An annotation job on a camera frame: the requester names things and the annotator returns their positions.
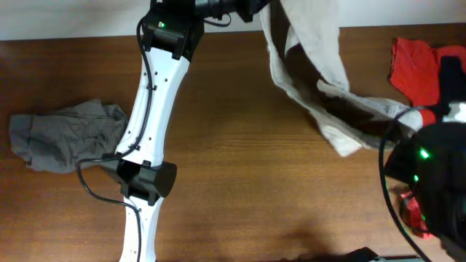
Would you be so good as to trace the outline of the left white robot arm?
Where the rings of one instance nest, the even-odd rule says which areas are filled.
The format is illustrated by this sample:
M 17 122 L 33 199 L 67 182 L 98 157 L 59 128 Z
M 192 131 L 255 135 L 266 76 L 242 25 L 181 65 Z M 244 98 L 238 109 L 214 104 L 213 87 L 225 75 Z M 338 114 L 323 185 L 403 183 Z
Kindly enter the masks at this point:
M 177 174 L 176 165 L 164 161 L 167 125 L 205 24 L 231 13 L 249 23 L 267 4 L 268 0 L 152 1 L 138 23 L 138 91 L 116 156 L 105 164 L 120 185 L 126 211 L 121 261 L 156 259 L 159 211 Z

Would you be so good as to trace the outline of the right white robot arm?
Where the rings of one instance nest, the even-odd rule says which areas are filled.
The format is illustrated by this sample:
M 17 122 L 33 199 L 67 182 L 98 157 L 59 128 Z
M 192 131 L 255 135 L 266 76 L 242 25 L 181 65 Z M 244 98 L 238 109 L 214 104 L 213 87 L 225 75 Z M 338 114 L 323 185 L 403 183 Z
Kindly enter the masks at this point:
M 465 124 L 431 124 L 397 144 L 381 178 L 408 184 L 425 231 L 439 238 L 455 261 L 465 260 Z

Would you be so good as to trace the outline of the beige cargo shorts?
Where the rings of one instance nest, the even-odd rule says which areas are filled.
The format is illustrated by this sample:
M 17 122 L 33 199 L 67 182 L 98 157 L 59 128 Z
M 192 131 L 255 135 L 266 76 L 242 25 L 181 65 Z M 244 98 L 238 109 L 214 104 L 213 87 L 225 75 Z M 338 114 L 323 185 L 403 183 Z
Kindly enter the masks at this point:
M 350 89 L 339 54 L 337 1 L 271 1 L 260 12 L 272 81 L 315 121 L 340 156 L 379 147 L 406 106 Z

